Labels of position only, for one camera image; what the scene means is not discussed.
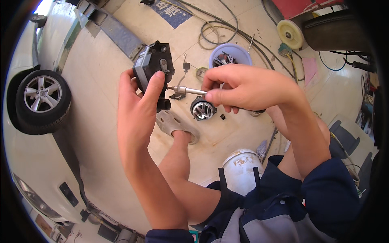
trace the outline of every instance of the screwdriver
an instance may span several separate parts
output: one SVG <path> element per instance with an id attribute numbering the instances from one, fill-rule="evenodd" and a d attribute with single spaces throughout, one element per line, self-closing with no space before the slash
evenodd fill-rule
<path id="1" fill-rule="evenodd" d="M 200 90 L 200 89 L 191 89 L 191 88 L 187 88 L 185 86 L 172 86 L 172 87 L 168 87 L 168 89 L 174 90 L 174 92 L 177 92 L 177 93 L 180 93 L 180 94 L 189 93 L 189 94 L 206 95 L 206 93 L 207 93 L 206 91 L 203 91 L 203 90 Z M 254 112 L 262 113 L 264 111 L 265 110 L 255 110 Z"/>

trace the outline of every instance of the car wheel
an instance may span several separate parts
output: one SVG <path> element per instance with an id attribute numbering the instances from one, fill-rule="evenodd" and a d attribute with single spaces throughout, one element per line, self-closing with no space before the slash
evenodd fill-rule
<path id="1" fill-rule="evenodd" d="M 50 70 L 28 74 L 16 93 L 16 115 L 27 133 L 57 131 L 68 115 L 71 93 L 65 79 Z"/>
<path id="2" fill-rule="evenodd" d="M 44 15 L 39 15 L 39 14 L 34 14 L 31 19 L 32 22 L 38 23 L 38 28 L 41 28 L 45 25 L 47 21 L 47 16 Z"/>

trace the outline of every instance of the bare leg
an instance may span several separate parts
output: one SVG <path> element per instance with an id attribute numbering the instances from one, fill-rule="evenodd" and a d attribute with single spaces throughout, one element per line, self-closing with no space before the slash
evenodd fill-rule
<path id="1" fill-rule="evenodd" d="M 281 132 L 281 134 L 284 137 L 286 137 L 286 139 L 289 140 L 289 132 L 285 123 L 284 115 L 282 114 L 282 111 L 278 107 L 278 105 L 267 108 L 266 113 L 271 117 L 275 126 Z M 321 119 L 317 118 L 316 120 L 324 136 L 324 139 L 326 140 L 329 146 L 329 142 L 330 142 L 329 129 Z M 296 165 L 296 161 L 294 160 L 292 145 L 289 146 L 288 150 L 284 155 L 284 158 L 278 165 L 278 168 L 280 171 L 284 172 L 285 174 L 289 175 L 292 178 L 299 179 L 299 180 L 303 179 L 301 178 L 301 175 Z"/>
<path id="2" fill-rule="evenodd" d="M 191 168 L 188 143 L 191 136 L 180 130 L 172 134 L 173 145 L 158 167 L 186 210 L 188 224 L 199 224 L 205 221 L 216 208 L 221 192 L 188 181 Z"/>

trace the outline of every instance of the gray slipper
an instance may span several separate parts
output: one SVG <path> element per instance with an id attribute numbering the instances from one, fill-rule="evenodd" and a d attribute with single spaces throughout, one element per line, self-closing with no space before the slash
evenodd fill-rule
<path id="1" fill-rule="evenodd" d="M 200 133 L 190 125 L 183 122 L 174 112 L 162 110 L 161 112 L 157 113 L 156 122 L 161 131 L 171 136 L 172 138 L 174 138 L 172 135 L 173 131 L 181 130 L 189 132 L 192 135 L 192 139 L 189 144 L 195 144 L 200 139 Z"/>

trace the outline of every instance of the blue sign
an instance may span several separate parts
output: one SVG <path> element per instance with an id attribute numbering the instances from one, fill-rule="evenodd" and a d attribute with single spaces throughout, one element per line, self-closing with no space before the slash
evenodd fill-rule
<path id="1" fill-rule="evenodd" d="M 187 9 L 176 0 L 169 0 L 169 2 L 177 6 L 180 6 L 184 9 Z M 168 22 L 173 28 L 177 28 L 180 24 L 182 24 L 183 22 L 187 21 L 190 17 L 192 17 L 192 15 L 189 14 L 188 12 L 176 6 L 173 6 L 171 4 L 162 2 L 160 0 L 156 0 L 155 3 L 150 7 L 155 12 L 157 12 L 164 20 L 166 20 L 166 22 Z"/>

